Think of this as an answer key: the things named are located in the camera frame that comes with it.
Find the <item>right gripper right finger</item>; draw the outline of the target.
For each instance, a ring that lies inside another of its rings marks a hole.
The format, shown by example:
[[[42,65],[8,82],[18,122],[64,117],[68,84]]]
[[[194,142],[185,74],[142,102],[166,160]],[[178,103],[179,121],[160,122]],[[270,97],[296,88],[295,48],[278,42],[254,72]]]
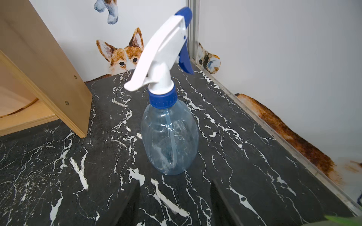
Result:
[[[240,219],[215,180],[211,182],[210,197],[216,226],[240,226]]]

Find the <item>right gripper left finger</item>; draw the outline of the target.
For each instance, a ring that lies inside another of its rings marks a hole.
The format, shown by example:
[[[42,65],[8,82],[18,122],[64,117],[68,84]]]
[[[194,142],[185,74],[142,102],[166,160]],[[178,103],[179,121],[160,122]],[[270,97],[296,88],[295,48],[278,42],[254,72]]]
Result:
[[[132,182],[124,195],[118,197],[110,209],[99,218],[98,226],[136,226],[140,205],[140,183]]]

